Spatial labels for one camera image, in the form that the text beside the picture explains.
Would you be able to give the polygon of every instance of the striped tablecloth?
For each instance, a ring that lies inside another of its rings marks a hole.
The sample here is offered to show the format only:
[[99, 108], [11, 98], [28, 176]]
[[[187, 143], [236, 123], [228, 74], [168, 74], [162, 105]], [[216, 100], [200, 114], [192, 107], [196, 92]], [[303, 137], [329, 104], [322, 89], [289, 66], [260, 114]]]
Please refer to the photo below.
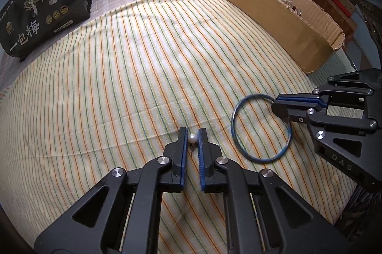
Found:
[[[88, 22], [40, 55], [0, 93], [0, 203], [29, 244], [116, 166], [142, 167], [180, 126], [243, 167], [230, 115], [251, 93], [311, 92], [352, 71], [342, 51], [307, 77], [259, 25], [226, 0], [139, 0]], [[356, 116], [335, 108], [334, 115]], [[285, 127], [264, 102], [239, 115], [241, 142], [260, 157], [284, 145]], [[268, 164], [331, 223], [355, 185], [316, 156], [304, 125], [282, 160]], [[164, 194], [160, 253], [226, 253], [223, 200], [203, 194], [197, 155], [185, 192]]]

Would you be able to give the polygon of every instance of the metal screw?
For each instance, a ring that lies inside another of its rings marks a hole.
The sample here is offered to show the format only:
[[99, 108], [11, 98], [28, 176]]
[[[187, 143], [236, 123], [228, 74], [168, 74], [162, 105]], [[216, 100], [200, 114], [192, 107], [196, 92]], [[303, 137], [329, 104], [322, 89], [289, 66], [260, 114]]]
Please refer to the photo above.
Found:
[[316, 133], [317, 139], [321, 140], [322, 138], [325, 137], [325, 131], [319, 131]]
[[265, 178], [271, 178], [274, 172], [271, 169], [263, 169], [261, 170], [261, 175]]
[[122, 168], [115, 168], [111, 172], [111, 175], [115, 176], [116, 178], [121, 176], [122, 174], [123, 174], [123, 169]]
[[371, 128], [375, 128], [375, 127], [377, 127], [377, 122], [376, 122], [375, 120], [371, 120], [371, 121], [370, 121], [370, 127], [371, 127]]
[[226, 164], [226, 163], [228, 163], [228, 158], [220, 156], [220, 157], [216, 158], [216, 162], [218, 164]]
[[166, 156], [161, 156], [158, 158], [159, 164], [167, 164], [170, 161], [170, 159]]

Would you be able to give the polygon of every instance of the gold logo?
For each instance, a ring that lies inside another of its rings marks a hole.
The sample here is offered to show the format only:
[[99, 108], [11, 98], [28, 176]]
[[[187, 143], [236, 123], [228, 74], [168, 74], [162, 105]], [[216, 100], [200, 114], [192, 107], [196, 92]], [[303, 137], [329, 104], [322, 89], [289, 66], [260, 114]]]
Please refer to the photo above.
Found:
[[10, 22], [7, 22], [5, 29], [6, 29], [6, 32], [7, 32], [8, 35], [11, 34], [12, 31], [13, 31], [12, 24]]
[[53, 18], [58, 19], [60, 17], [60, 12], [59, 11], [54, 11], [53, 12]]
[[69, 9], [66, 5], [61, 6], [61, 9], [60, 9], [61, 14], [66, 14], [68, 12], [68, 10]]

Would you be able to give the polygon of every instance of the white label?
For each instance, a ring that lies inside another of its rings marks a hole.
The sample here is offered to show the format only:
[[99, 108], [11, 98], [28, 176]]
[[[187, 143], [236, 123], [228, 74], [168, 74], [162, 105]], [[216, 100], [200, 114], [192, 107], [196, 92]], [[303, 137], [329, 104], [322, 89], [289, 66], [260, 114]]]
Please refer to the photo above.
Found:
[[54, 30], [54, 33], [61, 31], [62, 29], [66, 28], [67, 26], [70, 26], [73, 23], [73, 19], [69, 20], [66, 24], [60, 26], [58, 29]]

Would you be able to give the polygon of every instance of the red object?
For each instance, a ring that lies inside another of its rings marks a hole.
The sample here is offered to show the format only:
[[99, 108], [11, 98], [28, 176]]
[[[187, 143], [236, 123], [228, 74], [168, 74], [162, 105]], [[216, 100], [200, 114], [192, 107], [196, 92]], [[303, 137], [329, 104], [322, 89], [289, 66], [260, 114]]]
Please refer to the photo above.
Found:
[[345, 13], [346, 16], [349, 18], [351, 17], [351, 12], [348, 11], [348, 9], [339, 1], [339, 0], [332, 0], [340, 9]]

